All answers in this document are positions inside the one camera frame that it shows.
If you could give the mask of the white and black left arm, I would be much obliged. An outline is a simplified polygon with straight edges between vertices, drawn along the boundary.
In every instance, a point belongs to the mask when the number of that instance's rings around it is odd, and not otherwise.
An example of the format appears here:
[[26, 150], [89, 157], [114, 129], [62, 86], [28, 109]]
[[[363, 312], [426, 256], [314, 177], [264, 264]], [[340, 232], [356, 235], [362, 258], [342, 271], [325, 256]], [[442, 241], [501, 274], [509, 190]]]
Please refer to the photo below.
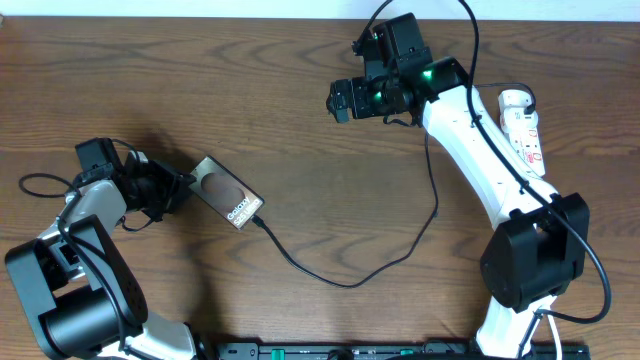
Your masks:
[[208, 359], [190, 327], [149, 311], [111, 235], [128, 213], [150, 222], [174, 212], [195, 178], [116, 140], [76, 145], [82, 171], [63, 210], [34, 240], [8, 251], [7, 272], [42, 352], [50, 359]]

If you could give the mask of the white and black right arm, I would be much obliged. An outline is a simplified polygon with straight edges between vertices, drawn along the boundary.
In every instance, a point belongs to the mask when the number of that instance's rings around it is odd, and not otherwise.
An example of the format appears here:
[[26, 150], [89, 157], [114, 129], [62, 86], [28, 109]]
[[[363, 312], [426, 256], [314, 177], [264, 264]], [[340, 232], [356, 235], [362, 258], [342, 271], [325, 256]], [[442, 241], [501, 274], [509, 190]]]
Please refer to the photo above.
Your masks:
[[475, 342], [492, 357], [529, 354], [536, 311], [583, 272], [586, 203], [559, 195], [521, 158], [461, 64], [433, 59], [413, 14], [368, 24], [352, 48], [364, 74], [332, 82], [327, 109], [339, 123], [408, 112], [449, 153], [494, 230], [480, 259], [492, 298]]

